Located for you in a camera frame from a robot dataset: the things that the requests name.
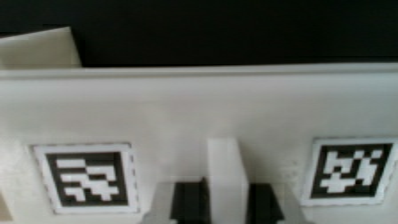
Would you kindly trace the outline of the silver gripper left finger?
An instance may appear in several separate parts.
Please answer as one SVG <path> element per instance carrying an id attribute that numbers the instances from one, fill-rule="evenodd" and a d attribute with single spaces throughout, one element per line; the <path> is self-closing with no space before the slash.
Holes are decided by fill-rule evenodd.
<path id="1" fill-rule="evenodd" d="M 160 183 L 140 224 L 211 224 L 208 181 Z"/>

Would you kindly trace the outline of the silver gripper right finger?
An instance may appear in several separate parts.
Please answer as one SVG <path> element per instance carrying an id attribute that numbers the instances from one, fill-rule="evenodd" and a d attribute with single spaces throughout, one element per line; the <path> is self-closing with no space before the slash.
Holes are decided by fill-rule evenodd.
<path id="1" fill-rule="evenodd" d="M 249 188 L 247 224 L 309 224 L 291 190 L 277 195 L 268 183 Z"/>

